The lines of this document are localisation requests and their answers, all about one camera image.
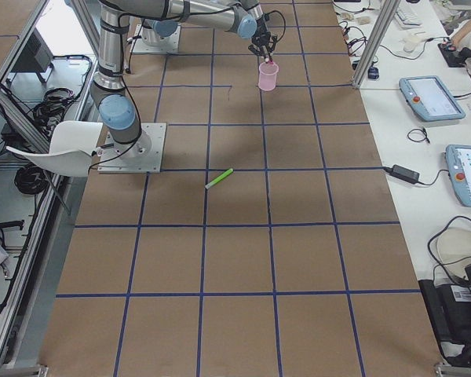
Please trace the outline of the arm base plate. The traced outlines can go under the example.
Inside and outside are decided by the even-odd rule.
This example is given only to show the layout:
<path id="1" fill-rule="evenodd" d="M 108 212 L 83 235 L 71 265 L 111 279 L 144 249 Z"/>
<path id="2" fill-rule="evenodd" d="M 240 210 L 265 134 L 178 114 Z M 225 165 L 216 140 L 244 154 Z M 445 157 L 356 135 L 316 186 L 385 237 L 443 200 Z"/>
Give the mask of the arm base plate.
<path id="1" fill-rule="evenodd" d="M 102 174 L 159 173 L 162 166 L 163 147 L 166 138 L 165 123 L 142 123 L 141 137 L 122 156 L 127 146 L 115 143 L 111 133 L 106 133 L 105 144 L 113 144 L 101 155 L 103 163 L 97 165 Z"/>
<path id="2" fill-rule="evenodd" d="M 178 54 L 181 26 L 178 25 L 176 31 L 166 37 L 161 37 L 150 28 L 142 28 L 141 24 L 135 27 L 133 41 L 133 52 L 138 55 L 166 55 Z"/>

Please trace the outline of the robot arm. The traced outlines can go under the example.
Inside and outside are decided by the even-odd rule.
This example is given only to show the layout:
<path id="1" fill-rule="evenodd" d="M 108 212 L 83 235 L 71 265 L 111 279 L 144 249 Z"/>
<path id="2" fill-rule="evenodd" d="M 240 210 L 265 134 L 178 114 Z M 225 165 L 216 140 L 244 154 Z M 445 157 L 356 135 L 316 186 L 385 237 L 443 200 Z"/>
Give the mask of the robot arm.
<path id="1" fill-rule="evenodd" d="M 140 158 L 151 149 L 134 99 L 123 78 L 130 17 L 221 29 L 250 40 L 248 50 L 272 60 L 279 41 L 258 1 L 101 1 L 98 70 L 90 92 L 119 158 Z"/>

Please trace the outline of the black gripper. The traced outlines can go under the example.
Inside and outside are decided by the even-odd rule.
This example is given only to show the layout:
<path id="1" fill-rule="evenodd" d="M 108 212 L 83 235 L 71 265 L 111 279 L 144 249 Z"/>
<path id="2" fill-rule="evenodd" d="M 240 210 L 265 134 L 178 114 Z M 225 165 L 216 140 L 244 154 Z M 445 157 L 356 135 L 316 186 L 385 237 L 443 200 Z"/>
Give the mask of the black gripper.
<path id="1" fill-rule="evenodd" d="M 251 38 L 248 50 L 251 53 L 265 53 L 265 58 L 272 59 L 272 53 L 278 43 L 278 36 L 268 30 L 266 22 L 269 20 L 270 16 L 267 13 L 263 13 L 262 17 L 257 20 L 257 30 Z"/>

